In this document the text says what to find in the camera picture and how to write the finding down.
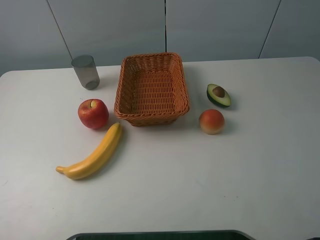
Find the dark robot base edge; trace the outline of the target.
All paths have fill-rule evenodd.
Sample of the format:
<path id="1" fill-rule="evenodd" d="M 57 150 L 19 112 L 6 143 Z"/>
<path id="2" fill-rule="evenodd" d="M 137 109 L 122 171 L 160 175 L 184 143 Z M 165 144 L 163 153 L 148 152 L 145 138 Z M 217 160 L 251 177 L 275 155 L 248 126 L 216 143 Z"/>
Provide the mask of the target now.
<path id="1" fill-rule="evenodd" d="M 69 240 L 252 240 L 238 230 L 77 233 Z"/>

